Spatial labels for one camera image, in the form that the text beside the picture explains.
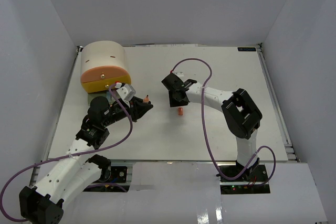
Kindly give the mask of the orange highlighter cap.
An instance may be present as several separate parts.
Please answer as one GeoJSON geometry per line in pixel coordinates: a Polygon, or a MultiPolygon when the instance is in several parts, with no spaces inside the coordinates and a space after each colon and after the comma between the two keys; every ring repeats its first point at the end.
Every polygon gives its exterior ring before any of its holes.
{"type": "Polygon", "coordinates": [[[180,116],[183,115],[183,108],[182,107],[178,108],[178,115],[180,115],[180,116]]]}

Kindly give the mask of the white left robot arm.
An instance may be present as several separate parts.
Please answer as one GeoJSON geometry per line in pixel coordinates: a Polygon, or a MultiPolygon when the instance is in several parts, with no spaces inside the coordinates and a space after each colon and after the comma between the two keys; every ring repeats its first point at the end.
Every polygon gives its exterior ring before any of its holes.
{"type": "Polygon", "coordinates": [[[80,131],[49,173],[32,188],[19,193],[20,213],[31,223],[59,223],[65,207],[91,183],[104,182],[111,175],[111,161],[96,150],[109,136],[108,126],[131,117],[133,122],[153,108],[151,102],[133,97],[129,103],[118,99],[110,104],[102,96],[90,102],[80,131]]]}

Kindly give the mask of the grey-green bottom drawer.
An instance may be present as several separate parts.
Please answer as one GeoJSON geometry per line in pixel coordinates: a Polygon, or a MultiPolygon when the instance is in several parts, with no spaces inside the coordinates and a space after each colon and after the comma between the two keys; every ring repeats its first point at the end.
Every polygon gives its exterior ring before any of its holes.
{"type": "Polygon", "coordinates": [[[88,93],[88,105],[90,105],[91,101],[94,98],[99,96],[105,97],[109,101],[110,105],[112,105],[115,102],[115,99],[109,92],[94,92],[94,93],[88,93]]]}

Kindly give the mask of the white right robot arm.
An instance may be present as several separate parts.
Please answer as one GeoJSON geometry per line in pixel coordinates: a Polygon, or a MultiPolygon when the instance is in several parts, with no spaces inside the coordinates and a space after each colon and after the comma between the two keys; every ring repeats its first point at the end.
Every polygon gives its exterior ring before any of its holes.
{"type": "Polygon", "coordinates": [[[192,79],[183,81],[173,73],[162,83],[169,92],[171,107],[199,103],[223,112],[228,129],[236,137],[237,175],[245,182],[255,177],[259,165],[256,137],[262,113],[248,92],[241,88],[229,92],[205,87],[192,79]]]}

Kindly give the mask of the yellow drawer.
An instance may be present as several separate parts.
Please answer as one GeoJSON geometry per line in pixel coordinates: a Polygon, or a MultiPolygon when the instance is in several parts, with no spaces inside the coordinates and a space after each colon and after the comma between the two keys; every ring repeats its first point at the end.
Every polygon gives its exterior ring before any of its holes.
{"type": "Polygon", "coordinates": [[[109,86],[112,84],[115,84],[116,82],[131,84],[131,77],[129,75],[121,76],[121,77],[114,77],[114,78],[109,78],[105,80],[84,82],[81,85],[87,93],[95,93],[95,92],[108,90],[109,86]]]}

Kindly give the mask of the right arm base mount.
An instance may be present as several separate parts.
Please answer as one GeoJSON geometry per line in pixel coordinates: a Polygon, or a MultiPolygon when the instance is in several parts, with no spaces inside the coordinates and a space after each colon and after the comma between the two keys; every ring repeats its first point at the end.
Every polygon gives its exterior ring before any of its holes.
{"type": "Polygon", "coordinates": [[[216,175],[220,178],[220,192],[222,195],[254,195],[254,194],[269,194],[270,187],[263,182],[268,179],[268,174],[265,165],[259,165],[256,170],[250,175],[243,175],[236,180],[228,180],[220,174],[216,175]]]}

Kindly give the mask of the orange top drawer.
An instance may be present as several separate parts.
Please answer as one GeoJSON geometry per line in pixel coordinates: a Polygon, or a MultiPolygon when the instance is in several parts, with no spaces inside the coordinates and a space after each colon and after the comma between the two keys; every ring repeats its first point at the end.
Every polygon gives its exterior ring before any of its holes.
{"type": "Polygon", "coordinates": [[[118,66],[94,67],[85,71],[80,78],[81,83],[107,79],[113,79],[114,82],[120,81],[129,84],[131,83],[131,77],[129,73],[125,69],[118,66]]]}

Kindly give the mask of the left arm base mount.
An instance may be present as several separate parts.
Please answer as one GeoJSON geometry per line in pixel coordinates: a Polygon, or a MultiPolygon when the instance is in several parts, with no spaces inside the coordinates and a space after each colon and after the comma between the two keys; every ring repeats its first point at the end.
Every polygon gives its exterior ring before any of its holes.
{"type": "Polygon", "coordinates": [[[126,166],[111,166],[103,179],[94,182],[84,191],[99,193],[126,193],[129,190],[127,181],[128,168],[126,166]]]}

